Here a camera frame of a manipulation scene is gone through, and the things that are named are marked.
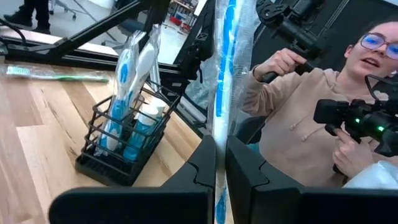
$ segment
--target white plastic bag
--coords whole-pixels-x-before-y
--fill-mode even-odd
[[[379,161],[362,170],[343,188],[398,190],[398,167]]]

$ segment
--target black pants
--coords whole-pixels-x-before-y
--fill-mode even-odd
[[[36,9],[37,27],[50,28],[49,0],[24,0],[24,4],[19,9],[26,19],[32,19],[33,10]]]

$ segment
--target white cap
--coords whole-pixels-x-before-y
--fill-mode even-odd
[[[163,100],[159,99],[159,98],[154,98],[150,102],[150,104],[157,108],[157,111],[158,111],[157,116],[162,116],[164,108],[166,107],[166,103]]]
[[[151,126],[155,123],[158,114],[157,108],[151,105],[141,106],[141,113],[138,115],[138,121],[143,125]]]

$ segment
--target black wire toothbrush holder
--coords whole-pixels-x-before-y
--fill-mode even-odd
[[[142,88],[140,97],[133,102],[133,106],[130,107],[127,116],[122,120],[116,120],[108,116],[109,107],[114,100],[114,96],[110,96],[93,106],[93,117],[88,122],[88,134],[85,136],[86,143],[81,150],[81,155],[76,158],[75,169],[78,172],[108,186],[133,185],[162,139],[170,115],[176,109],[181,97],[166,87],[153,82],[149,82],[149,84],[157,86],[157,91],[152,91],[149,87]],[[174,95],[176,97],[173,98],[173,101],[170,101],[164,95]],[[149,104],[153,98],[158,98],[165,102],[166,108],[161,118],[154,119],[154,124],[151,126],[150,131],[143,133],[135,128],[136,118],[140,114],[140,116],[147,116],[149,119],[153,119],[140,110],[142,105]],[[114,122],[120,125],[122,129],[120,137],[107,133],[104,130],[104,122]],[[129,143],[129,138],[133,134],[142,136],[143,144],[141,144],[141,147]],[[100,138],[103,135],[117,141],[118,146],[115,150],[109,150],[103,146],[104,144],[100,143]],[[123,152],[127,147],[133,148],[138,152],[134,160],[126,159],[123,156]]]

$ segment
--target mouth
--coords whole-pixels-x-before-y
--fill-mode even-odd
[[[361,61],[373,67],[380,68],[380,62],[374,58],[364,58]]]

